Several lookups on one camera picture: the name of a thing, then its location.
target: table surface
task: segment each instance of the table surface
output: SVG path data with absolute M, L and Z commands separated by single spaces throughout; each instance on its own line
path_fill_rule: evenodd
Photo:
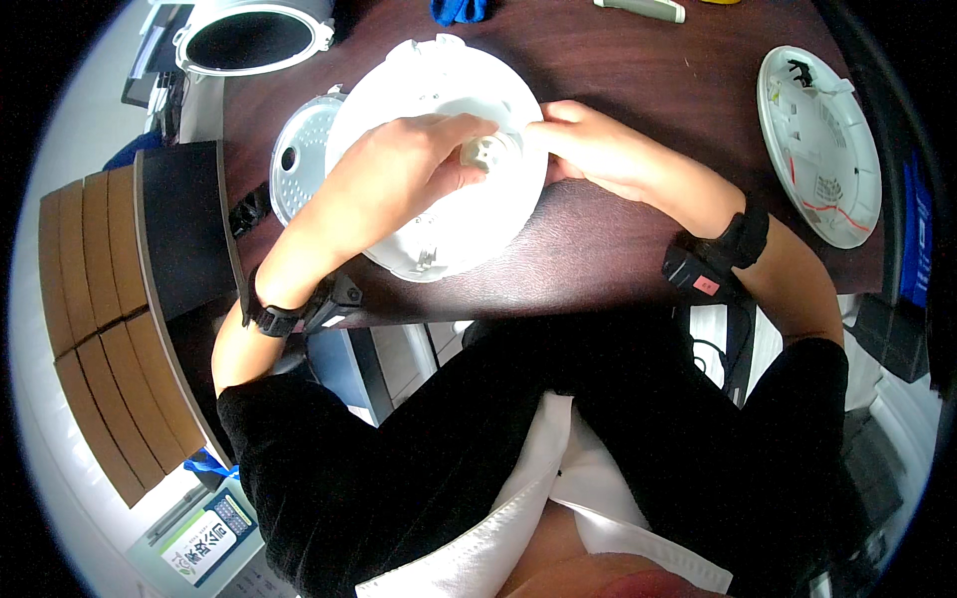
M 792 206 L 771 165 L 755 82 L 765 54 L 805 48 L 842 77 L 847 65 L 811 0 L 717 6 L 686 0 L 676 25 L 601 9 L 588 0 L 502 0 L 477 24 L 436 25 L 425 6 L 399 0 L 339 3 L 337 38 L 295 67 L 230 78 L 223 99 L 224 167 L 231 203 L 269 177 L 287 119 L 336 83 L 348 92 L 406 39 L 458 35 L 511 66 L 540 101 L 580 100 L 711 166 L 790 226 L 817 253 L 838 293 L 878 292 L 883 226 L 862 246 L 827 245 Z M 613 309 L 672 302 L 661 276 L 680 226 L 648 206 L 584 181 L 542 194 L 505 251 L 456 277 L 406 282 L 359 255 L 343 269 L 365 293 L 344 325 L 453 321 Z M 274 215 L 237 243 L 248 274 L 282 231 Z

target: white plastic cover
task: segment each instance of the white plastic cover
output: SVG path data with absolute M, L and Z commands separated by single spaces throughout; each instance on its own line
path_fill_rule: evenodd
M 518 151 L 504 150 L 508 167 L 438 200 L 365 251 L 405 280 L 431 282 L 465 272 L 500 254 L 519 233 L 545 182 L 547 154 L 522 139 L 525 126 L 542 119 L 539 104 L 504 62 L 441 33 L 435 41 L 396 46 L 349 93 L 332 124 L 326 174 L 363 133 L 383 122 L 462 112 L 496 121 Z
M 289 226 L 325 180 L 325 144 L 345 95 L 336 85 L 297 110 L 279 133 L 269 172 L 269 198 L 282 226 Z
M 878 151 L 853 91 L 792 46 L 771 50 L 758 73 L 758 116 L 778 179 L 814 231 L 841 249 L 867 240 L 880 214 Z

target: black strap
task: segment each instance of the black strap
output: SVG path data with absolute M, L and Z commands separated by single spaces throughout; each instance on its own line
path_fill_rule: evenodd
M 289 336 L 302 317 L 302 308 L 296 310 L 282 309 L 275 305 L 263 306 L 256 294 L 256 272 L 259 266 L 249 273 L 249 280 L 242 289 L 240 306 L 242 307 L 242 325 L 245 328 L 250 321 L 256 323 L 259 332 L 267 337 L 277 339 Z
M 703 240 L 695 253 L 719 271 L 747 268 L 758 261 L 768 244 L 768 212 L 747 202 L 745 213 L 737 212 L 721 236 Z

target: cable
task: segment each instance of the cable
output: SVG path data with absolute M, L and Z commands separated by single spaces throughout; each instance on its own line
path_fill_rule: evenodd
M 718 348 L 718 346 L 712 343 L 711 341 L 704 341 L 702 339 L 692 339 L 692 341 L 694 343 L 706 344 L 710 346 L 711 348 L 713 348 L 714 350 L 718 351 L 718 359 L 721 361 L 721 367 L 724 370 L 724 378 L 726 380 L 728 378 L 728 369 L 727 369 L 727 355 L 724 354 L 724 351 Z M 695 359 L 701 359 L 702 361 L 704 361 L 704 359 L 701 357 L 696 357 Z

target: black wristwatch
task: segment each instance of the black wristwatch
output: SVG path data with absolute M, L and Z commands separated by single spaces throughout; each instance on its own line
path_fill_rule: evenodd
M 745 213 L 736 212 L 717 239 L 701 239 L 695 253 L 719 272 L 744 269 L 758 261 L 768 244 L 768 212 L 745 205 Z
M 685 232 L 665 252 L 661 273 L 695 303 L 748 297 L 731 268 L 754 264 L 768 244 L 768 213 L 747 202 L 721 236 L 700 239 Z
M 303 332 L 312 334 L 321 328 L 333 326 L 362 307 L 362 291 L 345 274 L 336 272 L 324 278 L 303 307 L 282 309 L 275 305 L 262 305 L 256 294 L 256 272 L 253 268 L 249 280 L 239 290 L 239 306 L 242 309 L 242 325 L 256 323 L 259 332 L 267 337 L 282 339 L 303 322 Z
M 242 308 L 242 326 L 249 326 L 254 321 L 259 332 L 267 337 L 284 339 L 293 331 L 296 324 L 302 319 L 306 306 L 299 309 L 282 309 L 275 305 L 265 305 L 259 302 L 256 294 L 256 272 L 259 266 L 249 273 L 249 280 L 239 290 L 239 306 Z

